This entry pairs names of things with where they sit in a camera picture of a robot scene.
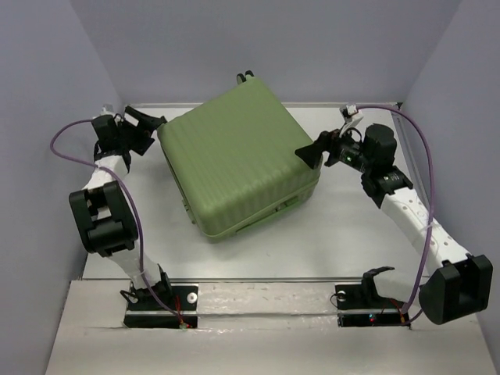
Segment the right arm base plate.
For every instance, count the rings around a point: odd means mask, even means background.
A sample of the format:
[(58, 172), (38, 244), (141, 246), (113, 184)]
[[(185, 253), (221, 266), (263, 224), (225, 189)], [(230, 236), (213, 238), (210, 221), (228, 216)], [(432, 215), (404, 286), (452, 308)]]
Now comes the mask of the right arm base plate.
[(361, 284), (337, 284), (330, 297), (337, 309), (337, 323), (348, 327), (392, 327), (407, 324), (402, 303), (390, 298), (370, 297)]

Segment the green hard-shell suitcase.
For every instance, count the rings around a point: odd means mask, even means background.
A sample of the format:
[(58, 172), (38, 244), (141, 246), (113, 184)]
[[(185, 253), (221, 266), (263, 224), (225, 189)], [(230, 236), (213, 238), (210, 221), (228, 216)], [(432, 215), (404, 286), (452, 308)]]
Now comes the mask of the green hard-shell suitcase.
[(295, 154), (311, 137), (251, 70), (157, 137), (191, 222), (211, 242), (300, 205), (319, 182), (320, 169)]

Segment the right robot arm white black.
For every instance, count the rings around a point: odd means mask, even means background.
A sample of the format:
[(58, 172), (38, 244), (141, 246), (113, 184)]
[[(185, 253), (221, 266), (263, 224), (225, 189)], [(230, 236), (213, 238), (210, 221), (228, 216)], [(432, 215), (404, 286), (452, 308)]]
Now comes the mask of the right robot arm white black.
[[(348, 130), (324, 131), (310, 145), (295, 150), (309, 168), (344, 163), (360, 172), (362, 189), (391, 218), (420, 254), (419, 273), (426, 281), (398, 280), (393, 266), (366, 271), (361, 300), (377, 306), (393, 299), (406, 308), (417, 305), (437, 325), (488, 307), (493, 265), (485, 255), (472, 255), (454, 241), (422, 203), (410, 179), (395, 165), (398, 143), (391, 128), (372, 124), (356, 141)], [(328, 154), (322, 162), (323, 153)]]

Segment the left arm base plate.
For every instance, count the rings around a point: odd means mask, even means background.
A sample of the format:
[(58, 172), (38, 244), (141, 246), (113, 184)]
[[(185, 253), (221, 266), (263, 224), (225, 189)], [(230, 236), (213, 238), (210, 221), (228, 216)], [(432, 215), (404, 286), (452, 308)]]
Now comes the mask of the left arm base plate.
[(174, 284), (173, 296), (161, 294), (164, 305), (175, 311), (173, 314), (164, 309), (152, 297), (137, 298), (132, 287), (122, 290), (121, 296), (126, 301), (123, 324), (128, 328), (141, 329), (195, 329), (198, 327), (198, 285)]

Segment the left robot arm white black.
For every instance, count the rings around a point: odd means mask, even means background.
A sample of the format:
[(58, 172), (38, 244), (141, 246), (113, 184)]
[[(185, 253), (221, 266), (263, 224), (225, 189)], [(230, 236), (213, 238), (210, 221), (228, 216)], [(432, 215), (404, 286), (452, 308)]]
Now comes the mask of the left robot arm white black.
[(124, 115), (103, 109), (90, 123), (97, 136), (94, 170), (88, 183), (69, 196), (80, 239), (88, 253), (115, 263), (130, 278), (130, 290), (121, 293), (129, 303), (163, 309), (173, 301), (173, 289), (166, 272), (144, 252), (138, 211), (123, 179), (130, 172), (131, 155), (145, 154), (166, 119), (127, 106)]

